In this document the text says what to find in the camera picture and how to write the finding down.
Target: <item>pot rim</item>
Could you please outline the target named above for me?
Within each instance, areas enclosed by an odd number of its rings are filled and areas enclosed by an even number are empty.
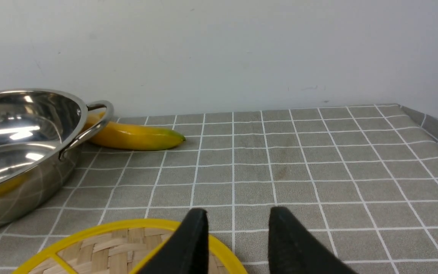
[[[60,90],[54,90],[54,89],[43,89],[43,88],[20,88],[20,89],[8,89],[8,90],[0,90],[0,94],[5,93],[14,93],[14,92],[37,92],[37,91],[43,91],[43,92],[49,92],[61,95],[63,97],[66,97],[68,99],[71,99],[76,104],[78,104],[80,108],[80,120],[79,123],[77,123],[75,129],[73,132],[65,139],[63,140],[58,146],[56,146],[50,153],[47,153],[43,158],[39,159],[38,161],[33,162],[31,165],[27,166],[24,169],[18,170],[17,172],[12,173],[11,175],[0,179],[0,184],[6,182],[7,180],[13,179],[14,177],[21,175],[36,166],[38,166],[40,163],[43,163],[47,159],[55,156],[55,154],[59,154],[68,144],[70,144],[75,137],[80,133],[80,130],[84,128],[84,125],[87,120],[87,105],[84,103],[82,99],[79,97],[72,95],[70,93],[60,91]]]

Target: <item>woven bamboo basket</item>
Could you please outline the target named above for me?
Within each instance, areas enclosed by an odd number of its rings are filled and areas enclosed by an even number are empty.
[[[94,227],[55,243],[15,273],[128,274],[153,256],[178,225],[178,222],[146,219]],[[209,274],[246,273],[219,240],[209,236],[209,242]]]

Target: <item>pot handle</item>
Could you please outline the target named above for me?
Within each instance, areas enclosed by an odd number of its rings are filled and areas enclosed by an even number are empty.
[[[106,112],[104,113],[104,116],[102,116],[101,120],[99,120],[99,122],[97,122],[92,127],[88,128],[84,132],[77,135],[70,144],[68,144],[64,149],[62,149],[59,155],[60,160],[65,159],[65,155],[67,151],[91,139],[94,135],[100,132],[111,121],[114,115],[114,107],[113,104],[111,104],[108,101],[102,100],[102,101],[96,101],[87,104],[87,111],[92,111],[103,107],[106,108]]]

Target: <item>banana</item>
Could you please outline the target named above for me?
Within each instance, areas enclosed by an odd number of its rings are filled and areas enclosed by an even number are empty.
[[[89,114],[83,130],[97,123],[103,115]],[[167,128],[109,122],[89,142],[115,149],[155,151],[176,147],[185,140],[182,134]]]

